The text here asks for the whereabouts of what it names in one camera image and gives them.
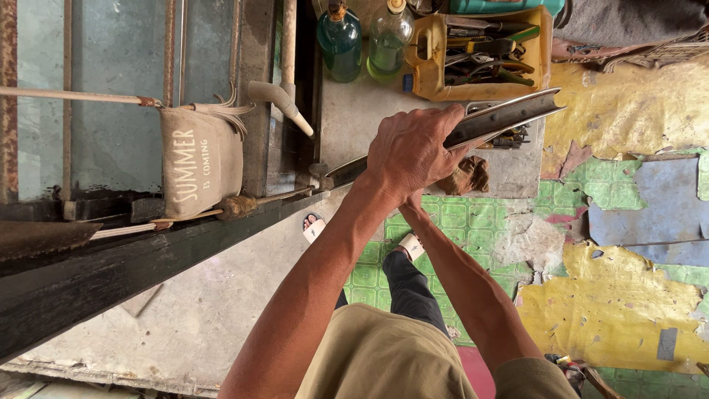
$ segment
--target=green glass bottle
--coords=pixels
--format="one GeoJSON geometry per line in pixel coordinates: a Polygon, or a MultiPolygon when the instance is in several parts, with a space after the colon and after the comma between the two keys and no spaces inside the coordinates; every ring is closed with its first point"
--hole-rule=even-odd
{"type": "Polygon", "coordinates": [[[318,20],[318,43],[330,76],[340,83],[355,80],[362,70],[362,27],[344,0],[330,0],[318,20]]]}
{"type": "Polygon", "coordinates": [[[398,75],[413,36],[413,14],[404,0],[388,0],[374,12],[369,25],[367,70],[380,82],[398,75]]]}

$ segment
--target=brown rag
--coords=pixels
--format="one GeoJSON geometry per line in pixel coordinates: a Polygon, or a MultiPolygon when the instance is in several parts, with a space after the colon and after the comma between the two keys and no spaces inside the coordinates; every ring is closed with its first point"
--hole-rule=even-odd
{"type": "Polygon", "coordinates": [[[447,195],[463,195],[471,190],[490,192],[487,160],[473,155],[460,161],[453,173],[436,182],[447,195]]]}

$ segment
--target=olive shirt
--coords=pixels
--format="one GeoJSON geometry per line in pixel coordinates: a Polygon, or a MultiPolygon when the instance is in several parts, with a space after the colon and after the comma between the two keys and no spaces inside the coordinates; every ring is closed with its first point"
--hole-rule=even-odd
{"type": "MultiPolygon", "coordinates": [[[[496,398],[577,398],[545,359],[510,360],[496,398]]],[[[296,398],[477,398],[458,351],[434,326],[354,303],[337,309],[296,398]]]]}

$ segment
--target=white slipper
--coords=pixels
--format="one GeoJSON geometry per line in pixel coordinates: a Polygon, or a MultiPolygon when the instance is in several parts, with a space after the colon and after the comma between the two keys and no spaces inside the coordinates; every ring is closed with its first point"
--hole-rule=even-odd
{"type": "Polygon", "coordinates": [[[412,233],[406,235],[406,237],[399,243],[408,252],[411,257],[411,261],[415,261],[419,256],[426,252],[421,245],[421,242],[412,233]]]}
{"type": "Polygon", "coordinates": [[[320,235],[320,233],[322,233],[323,230],[325,229],[325,221],[323,220],[323,218],[319,217],[317,214],[314,214],[311,212],[303,218],[303,222],[305,222],[305,220],[310,215],[315,216],[316,218],[318,218],[318,220],[316,220],[314,223],[312,223],[310,225],[310,227],[308,227],[307,229],[304,229],[303,235],[306,237],[308,242],[312,244],[313,241],[315,241],[315,239],[317,239],[318,236],[320,235]]]}

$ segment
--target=foot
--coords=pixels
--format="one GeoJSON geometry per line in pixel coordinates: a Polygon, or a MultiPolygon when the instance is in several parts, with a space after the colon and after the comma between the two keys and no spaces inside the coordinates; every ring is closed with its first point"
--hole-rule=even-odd
{"type": "MultiPolygon", "coordinates": [[[[413,236],[416,237],[416,239],[418,240],[418,236],[416,235],[416,233],[413,232],[413,231],[412,231],[411,233],[412,233],[413,236]]],[[[408,258],[408,260],[409,260],[410,262],[412,261],[412,260],[411,260],[411,255],[410,255],[409,252],[406,250],[406,248],[404,248],[404,247],[402,247],[402,246],[400,245],[400,246],[397,246],[394,250],[395,250],[395,251],[399,251],[399,252],[404,252],[404,253],[406,254],[406,257],[408,258]]]]}
{"type": "Polygon", "coordinates": [[[303,220],[303,231],[307,230],[308,227],[316,221],[318,221],[318,218],[314,214],[309,214],[308,217],[303,220]]]}

